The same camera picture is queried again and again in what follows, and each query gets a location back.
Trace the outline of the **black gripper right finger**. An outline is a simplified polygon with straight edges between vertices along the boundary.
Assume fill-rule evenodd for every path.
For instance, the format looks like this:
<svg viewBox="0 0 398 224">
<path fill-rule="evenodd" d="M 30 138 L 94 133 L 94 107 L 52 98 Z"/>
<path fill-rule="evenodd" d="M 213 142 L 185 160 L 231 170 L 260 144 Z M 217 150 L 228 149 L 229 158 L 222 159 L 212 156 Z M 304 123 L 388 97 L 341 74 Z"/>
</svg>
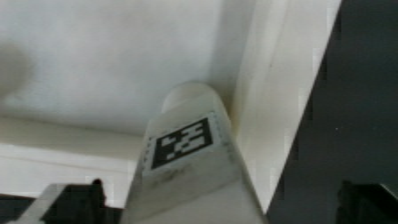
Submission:
<svg viewBox="0 0 398 224">
<path fill-rule="evenodd" d="M 398 186 L 341 183 L 336 224 L 398 224 Z"/>
</svg>

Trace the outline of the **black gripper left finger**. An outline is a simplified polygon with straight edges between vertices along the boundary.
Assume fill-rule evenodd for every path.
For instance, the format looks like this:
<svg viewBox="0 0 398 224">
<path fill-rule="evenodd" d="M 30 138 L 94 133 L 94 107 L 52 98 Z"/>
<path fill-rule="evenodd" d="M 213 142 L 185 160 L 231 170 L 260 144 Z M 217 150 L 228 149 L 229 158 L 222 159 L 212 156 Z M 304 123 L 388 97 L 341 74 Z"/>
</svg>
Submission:
<svg viewBox="0 0 398 224">
<path fill-rule="evenodd" d="M 119 224 L 123 210 L 107 206 L 103 182 L 52 184 L 9 224 Z"/>
</svg>

